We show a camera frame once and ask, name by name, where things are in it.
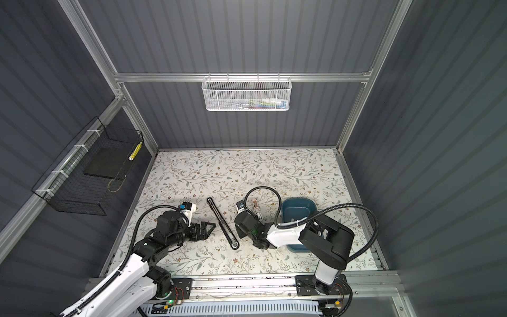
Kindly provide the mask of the black long stapler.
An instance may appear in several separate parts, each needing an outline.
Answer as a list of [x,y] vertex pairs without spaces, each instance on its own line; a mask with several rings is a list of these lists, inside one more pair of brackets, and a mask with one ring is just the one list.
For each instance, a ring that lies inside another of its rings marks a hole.
[[235,237],[234,233],[232,232],[231,228],[228,226],[227,222],[225,221],[222,213],[219,211],[218,207],[216,206],[213,198],[209,197],[206,199],[208,206],[210,207],[211,211],[216,216],[219,226],[221,230],[224,233],[224,236],[226,237],[230,247],[233,250],[237,250],[240,247],[238,239]]

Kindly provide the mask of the pink mini stapler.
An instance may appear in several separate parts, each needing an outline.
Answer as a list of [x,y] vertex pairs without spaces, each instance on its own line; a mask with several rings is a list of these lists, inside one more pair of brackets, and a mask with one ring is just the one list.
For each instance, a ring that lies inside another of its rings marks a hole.
[[257,218],[262,221],[263,220],[263,216],[261,214],[261,209],[260,209],[260,205],[257,201],[257,199],[253,199],[252,200],[252,203],[253,203],[253,210],[254,210],[254,213],[256,214]]

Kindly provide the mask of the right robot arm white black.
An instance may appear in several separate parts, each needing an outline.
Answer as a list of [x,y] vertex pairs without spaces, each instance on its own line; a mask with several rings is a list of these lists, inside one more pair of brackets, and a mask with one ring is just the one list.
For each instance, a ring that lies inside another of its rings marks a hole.
[[355,237],[351,229],[327,215],[280,229],[274,223],[262,223],[250,211],[243,211],[236,216],[234,224],[242,238],[249,237],[261,250],[303,245],[318,258],[315,278],[324,285],[332,285],[337,275],[347,268]]

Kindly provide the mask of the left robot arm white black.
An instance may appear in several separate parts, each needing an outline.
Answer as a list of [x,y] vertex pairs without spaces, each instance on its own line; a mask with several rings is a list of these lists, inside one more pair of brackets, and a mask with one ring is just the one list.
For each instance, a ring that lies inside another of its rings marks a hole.
[[[152,235],[136,242],[141,222],[150,212],[163,209]],[[192,223],[195,205],[161,205],[146,210],[138,219],[124,261],[61,316],[129,316],[154,297],[166,298],[177,292],[171,273],[158,266],[169,253],[186,242],[207,240],[215,223]]]

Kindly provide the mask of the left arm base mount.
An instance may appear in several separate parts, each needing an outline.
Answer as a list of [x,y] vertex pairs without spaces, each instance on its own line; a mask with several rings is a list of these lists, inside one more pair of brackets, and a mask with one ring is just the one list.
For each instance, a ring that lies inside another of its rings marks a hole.
[[155,298],[162,301],[185,301],[190,298],[194,280],[191,278],[173,278],[159,285]]

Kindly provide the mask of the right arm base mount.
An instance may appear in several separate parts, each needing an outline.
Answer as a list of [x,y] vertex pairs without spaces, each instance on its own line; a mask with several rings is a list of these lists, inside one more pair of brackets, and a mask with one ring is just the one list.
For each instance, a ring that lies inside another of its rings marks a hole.
[[350,288],[344,274],[335,277],[331,285],[317,280],[312,275],[298,275],[294,278],[297,288],[297,295],[304,296],[338,296],[350,295],[353,291]]

